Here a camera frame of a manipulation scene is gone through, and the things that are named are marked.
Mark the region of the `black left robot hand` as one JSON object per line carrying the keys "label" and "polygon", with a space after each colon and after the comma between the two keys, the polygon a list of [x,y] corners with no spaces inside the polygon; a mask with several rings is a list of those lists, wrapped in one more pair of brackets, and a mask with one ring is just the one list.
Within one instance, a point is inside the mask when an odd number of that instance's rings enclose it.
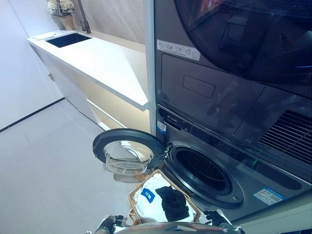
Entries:
{"label": "black left robot hand", "polygon": [[117,227],[125,227],[127,218],[123,215],[109,215],[106,218],[106,224],[105,226],[107,228],[113,228],[115,226]]}

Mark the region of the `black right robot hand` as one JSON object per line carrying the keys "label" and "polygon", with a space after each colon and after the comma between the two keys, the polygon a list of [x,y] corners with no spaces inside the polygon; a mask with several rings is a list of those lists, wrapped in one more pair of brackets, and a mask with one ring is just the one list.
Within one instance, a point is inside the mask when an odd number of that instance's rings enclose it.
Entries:
{"label": "black right robot hand", "polygon": [[232,227],[232,223],[227,219],[227,217],[223,214],[221,210],[204,210],[204,215],[207,219],[206,224],[211,224],[212,226],[230,226]]}

